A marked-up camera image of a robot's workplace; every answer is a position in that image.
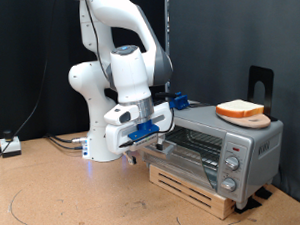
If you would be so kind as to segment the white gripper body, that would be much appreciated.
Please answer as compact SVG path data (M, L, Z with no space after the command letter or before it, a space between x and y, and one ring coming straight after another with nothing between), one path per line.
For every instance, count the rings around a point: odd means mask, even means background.
M106 142L110 152L122 154L135 151L157 140L174 127L173 114L168 102L154 106L150 116L142 117L137 105L117 105L108 111Z

